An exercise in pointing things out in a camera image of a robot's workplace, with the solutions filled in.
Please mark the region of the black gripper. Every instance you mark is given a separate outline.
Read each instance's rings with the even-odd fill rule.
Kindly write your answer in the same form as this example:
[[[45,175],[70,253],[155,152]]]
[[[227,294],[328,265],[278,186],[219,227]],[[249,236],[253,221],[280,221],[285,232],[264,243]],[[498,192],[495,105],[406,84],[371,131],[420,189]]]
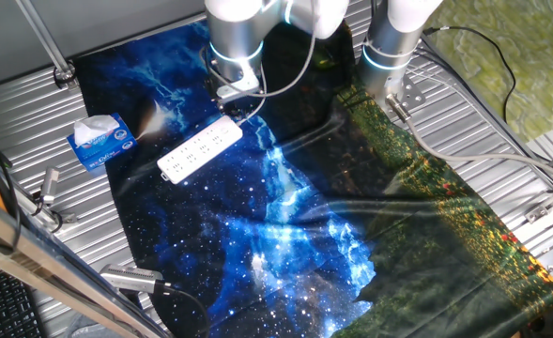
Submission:
[[[253,98],[216,98],[219,111],[228,116],[232,121],[241,122],[247,114],[253,110]]]

